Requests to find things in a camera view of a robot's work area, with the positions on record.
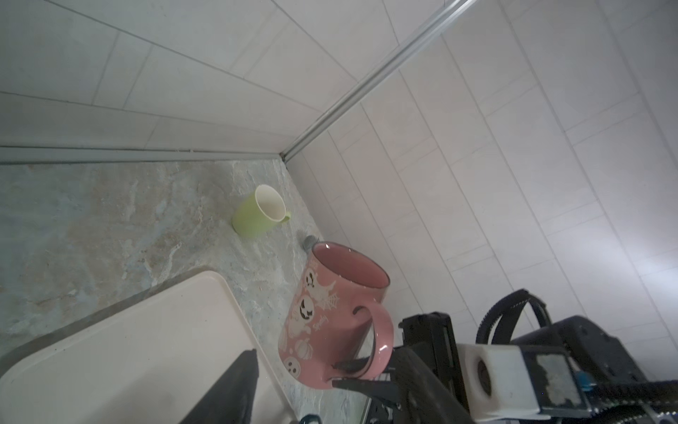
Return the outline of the light green mug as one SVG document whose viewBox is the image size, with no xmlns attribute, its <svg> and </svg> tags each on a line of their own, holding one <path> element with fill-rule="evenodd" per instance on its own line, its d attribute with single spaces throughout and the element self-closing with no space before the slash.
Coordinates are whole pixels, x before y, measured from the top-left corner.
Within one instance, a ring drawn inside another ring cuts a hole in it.
<svg viewBox="0 0 678 424">
<path fill-rule="evenodd" d="M 254 239 L 290 219 L 279 192 L 270 185 L 258 185 L 237 208 L 231 225 L 240 237 Z"/>
</svg>

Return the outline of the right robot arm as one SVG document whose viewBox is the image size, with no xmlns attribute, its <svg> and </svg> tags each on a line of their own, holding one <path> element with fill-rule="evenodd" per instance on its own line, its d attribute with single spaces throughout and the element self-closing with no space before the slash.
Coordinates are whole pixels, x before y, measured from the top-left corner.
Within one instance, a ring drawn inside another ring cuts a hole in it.
<svg viewBox="0 0 678 424">
<path fill-rule="evenodd" d="M 677 383 L 652 382 L 616 337 L 584 316 L 553 321 L 526 290 L 500 299 L 459 344 L 450 318 L 401 321 L 401 346 L 335 365 L 332 384 L 370 400 L 372 423 L 674 423 Z"/>
</svg>

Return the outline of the pink ghost mug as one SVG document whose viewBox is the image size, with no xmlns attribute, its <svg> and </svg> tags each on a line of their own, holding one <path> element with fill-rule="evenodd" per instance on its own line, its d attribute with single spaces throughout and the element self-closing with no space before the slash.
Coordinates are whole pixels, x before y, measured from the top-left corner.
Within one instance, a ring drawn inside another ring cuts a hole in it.
<svg viewBox="0 0 678 424">
<path fill-rule="evenodd" d="M 284 369 L 303 385 L 328 390 L 340 378 L 373 380 L 388 366 L 395 330 L 382 305 L 390 277 L 379 264 L 344 245 L 319 241 L 308 253 L 278 343 Z M 339 361 L 370 357 L 358 373 Z"/>
</svg>

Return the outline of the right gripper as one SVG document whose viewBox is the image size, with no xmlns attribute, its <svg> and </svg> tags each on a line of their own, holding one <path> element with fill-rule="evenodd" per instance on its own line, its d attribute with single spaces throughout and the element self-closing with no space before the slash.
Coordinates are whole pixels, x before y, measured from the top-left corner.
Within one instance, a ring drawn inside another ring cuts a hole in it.
<svg viewBox="0 0 678 424">
<path fill-rule="evenodd" d="M 403 333 L 403 344 L 399 348 L 408 347 L 415 351 L 469 413 L 450 317 L 443 313 L 419 314 L 402 320 L 398 328 Z M 343 360 L 335 363 L 333 369 L 358 373 L 369 367 L 371 362 L 370 357 Z M 389 364 L 385 381 L 340 378 L 333 379 L 331 384 L 335 389 L 357 392 L 370 398 L 365 410 L 366 423 L 395 423 L 394 413 L 401 406 L 401 395 L 398 386 L 390 381 L 390 372 Z"/>
</svg>

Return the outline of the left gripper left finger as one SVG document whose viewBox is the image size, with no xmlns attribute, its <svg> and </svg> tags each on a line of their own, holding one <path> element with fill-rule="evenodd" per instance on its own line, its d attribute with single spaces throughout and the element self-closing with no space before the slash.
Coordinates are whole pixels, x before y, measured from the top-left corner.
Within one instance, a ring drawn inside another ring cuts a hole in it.
<svg viewBox="0 0 678 424">
<path fill-rule="evenodd" d="M 180 423 L 250 423 L 258 378 L 257 351 L 243 351 Z"/>
</svg>

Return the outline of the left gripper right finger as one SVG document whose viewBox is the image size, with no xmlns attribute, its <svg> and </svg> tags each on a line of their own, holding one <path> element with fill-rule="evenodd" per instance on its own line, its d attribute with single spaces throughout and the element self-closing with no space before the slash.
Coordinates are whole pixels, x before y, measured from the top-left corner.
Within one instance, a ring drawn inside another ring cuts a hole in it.
<svg viewBox="0 0 678 424">
<path fill-rule="evenodd" d="M 391 382 L 400 408 L 395 423 L 474 423 L 471 415 L 427 364 L 408 347 L 396 350 L 390 361 Z"/>
</svg>

